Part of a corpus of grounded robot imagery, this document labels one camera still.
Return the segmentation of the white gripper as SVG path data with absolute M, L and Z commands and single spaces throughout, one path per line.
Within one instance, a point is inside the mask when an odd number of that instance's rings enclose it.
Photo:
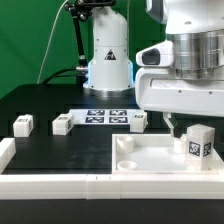
M 169 68 L 141 68 L 136 74 L 135 97 L 142 110 L 164 112 L 174 136 L 171 113 L 224 117 L 224 68 L 216 69 L 211 79 L 201 80 L 178 79 Z

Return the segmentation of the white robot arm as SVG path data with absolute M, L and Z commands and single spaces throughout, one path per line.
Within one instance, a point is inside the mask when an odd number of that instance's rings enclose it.
M 131 20 L 93 14 L 86 91 L 133 87 L 145 111 L 224 118 L 224 0 L 137 0 Z

